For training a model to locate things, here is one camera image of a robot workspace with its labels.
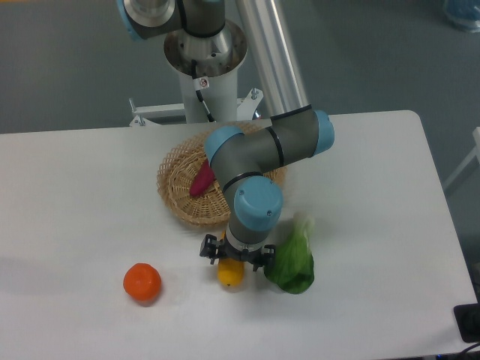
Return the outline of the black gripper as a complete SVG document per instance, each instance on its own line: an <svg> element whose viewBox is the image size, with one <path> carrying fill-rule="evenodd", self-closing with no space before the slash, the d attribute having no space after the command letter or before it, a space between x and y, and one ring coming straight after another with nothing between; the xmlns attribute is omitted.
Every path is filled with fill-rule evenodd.
<svg viewBox="0 0 480 360"><path fill-rule="evenodd" d="M208 258L211 265L219 259L233 259L235 261L250 263L253 271L259 268L270 268L275 264L276 246L265 245L264 241L256 244L236 244L236 238L232 241L227 236L218 239L212 234L206 234L200 246L199 255Z"/></svg>

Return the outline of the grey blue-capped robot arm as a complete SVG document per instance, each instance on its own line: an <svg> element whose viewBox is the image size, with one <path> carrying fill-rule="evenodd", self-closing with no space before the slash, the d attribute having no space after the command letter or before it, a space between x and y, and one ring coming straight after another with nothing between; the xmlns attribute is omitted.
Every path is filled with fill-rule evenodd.
<svg viewBox="0 0 480 360"><path fill-rule="evenodd" d="M164 54L187 77L185 115L218 127L205 154L229 206L222 238L207 235L200 256L230 258L254 268L275 261L266 239L283 206L281 189L266 173L330 149L335 131L329 117L312 108L305 93L279 1L238 1L242 27L230 22L223 1L119 1L118 12L132 38L164 35ZM237 114L236 89L218 78L253 55L266 90L271 125L243 133L228 125Z"/></svg>

